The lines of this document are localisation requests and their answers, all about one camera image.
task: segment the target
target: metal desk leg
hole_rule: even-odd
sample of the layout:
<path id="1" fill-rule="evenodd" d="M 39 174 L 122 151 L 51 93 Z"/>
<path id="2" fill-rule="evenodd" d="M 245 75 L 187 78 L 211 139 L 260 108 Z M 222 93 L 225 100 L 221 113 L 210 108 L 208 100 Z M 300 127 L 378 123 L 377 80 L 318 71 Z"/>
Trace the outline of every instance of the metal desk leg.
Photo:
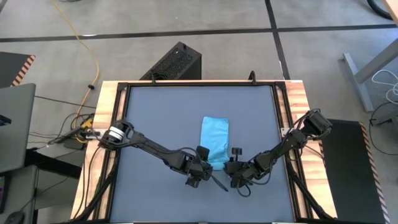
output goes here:
<path id="1" fill-rule="evenodd" d="M 26 151 L 25 166 L 35 165 L 39 169 L 64 175 L 74 179 L 80 178 L 81 167 L 54 159 L 35 151 Z"/>
<path id="2" fill-rule="evenodd" d="M 361 101 L 367 112 L 373 111 L 373 104 L 370 100 L 368 91 L 364 85 L 364 82 L 371 78 L 377 71 L 386 66 L 389 62 L 398 57 L 398 39 L 393 41 L 386 49 L 384 49 L 379 55 L 372 59 L 365 67 L 360 71 L 356 68 L 353 59 L 349 53 L 344 53 L 344 60 L 349 69 L 348 78 L 351 84 L 354 86 L 356 92 L 359 94 Z"/>

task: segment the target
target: hazard stripe tape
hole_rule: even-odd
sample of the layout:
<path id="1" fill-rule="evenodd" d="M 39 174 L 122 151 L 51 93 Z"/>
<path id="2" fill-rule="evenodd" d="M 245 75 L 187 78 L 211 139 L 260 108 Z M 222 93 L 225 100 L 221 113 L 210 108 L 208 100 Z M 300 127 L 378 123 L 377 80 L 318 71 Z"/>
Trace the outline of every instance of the hazard stripe tape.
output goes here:
<path id="1" fill-rule="evenodd" d="M 381 210 L 383 211 L 383 216 L 384 216 L 384 219 L 386 221 L 386 224 L 390 224 L 390 218 L 388 216 L 388 211 L 387 211 L 387 207 L 386 207 L 386 201 L 384 200 L 383 192 L 381 190 L 381 184 L 380 184 L 380 181 L 379 181 L 379 176 L 377 174 L 376 165 L 374 163 L 371 147 L 370 147 L 369 140 L 368 140 L 368 134 L 366 132 L 366 127 L 361 122 L 359 124 L 361 125 L 363 138 L 364 138 L 364 143 L 365 143 L 365 146 L 366 146 L 366 150 L 368 152 L 369 162 L 371 164 L 371 169 L 372 169 L 373 177 L 374 177 L 374 184 L 376 185 L 377 194 L 379 195 Z"/>
<path id="2" fill-rule="evenodd" d="M 25 77 L 28 69 L 30 68 L 30 66 L 32 66 L 33 61 L 36 59 L 35 55 L 31 55 L 27 58 L 26 62 L 24 63 L 24 65 L 22 66 L 21 70 L 18 72 L 18 74 L 16 75 L 14 81 L 12 81 L 11 86 L 18 86 L 22 79 Z"/>

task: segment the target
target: blue towel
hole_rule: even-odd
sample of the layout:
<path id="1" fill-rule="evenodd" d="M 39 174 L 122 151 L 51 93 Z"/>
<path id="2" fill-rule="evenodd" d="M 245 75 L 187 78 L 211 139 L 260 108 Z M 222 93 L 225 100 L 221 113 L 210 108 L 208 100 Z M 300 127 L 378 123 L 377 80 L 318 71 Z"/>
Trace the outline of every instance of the blue towel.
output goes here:
<path id="1" fill-rule="evenodd" d="M 200 145 L 210 150 L 208 162 L 213 166 L 213 170 L 224 169 L 224 163 L 229 160 L 228 128 L 229 122 L 226 118 L 203 118 Z"/>

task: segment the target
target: gray mat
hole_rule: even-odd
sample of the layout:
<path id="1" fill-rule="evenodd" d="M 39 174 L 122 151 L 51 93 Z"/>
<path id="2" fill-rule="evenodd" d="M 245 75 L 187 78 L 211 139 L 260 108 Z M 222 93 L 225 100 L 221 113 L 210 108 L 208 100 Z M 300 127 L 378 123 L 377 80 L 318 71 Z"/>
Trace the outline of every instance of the gray mat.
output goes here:
<path id="1" fill-rule="evenodd" d="M 229 152 L 243 148 L 242 160 L 280 142 L 274 100 L 268 86 L 133 87 L 126 119 L 137 131 L 169 148 L 200 142 L 204 116 L 229 119 Z M 215 172 L 229 188 L 229 177 Z M 132 147 L 122 150 L 112 222 L 293 222 L 284 160 L 265 186 L 243 198 L 213 181 L 197 189 L 161 160 Z"/>

